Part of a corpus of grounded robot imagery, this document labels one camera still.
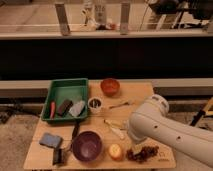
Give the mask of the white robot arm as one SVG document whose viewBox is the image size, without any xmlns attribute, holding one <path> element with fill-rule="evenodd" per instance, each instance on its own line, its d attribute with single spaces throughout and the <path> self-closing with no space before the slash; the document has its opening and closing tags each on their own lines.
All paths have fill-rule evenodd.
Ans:
<svg viewBox="0 0 213 171">
<path fill-rule="evenodd" d="M 213 168 L 213 131 L 200 129 L 165 117 L 167 100 L 153 94 L 133 111 L 127 122 L 127 134 L 134 144 L 150 137 Z"/>
</svg>

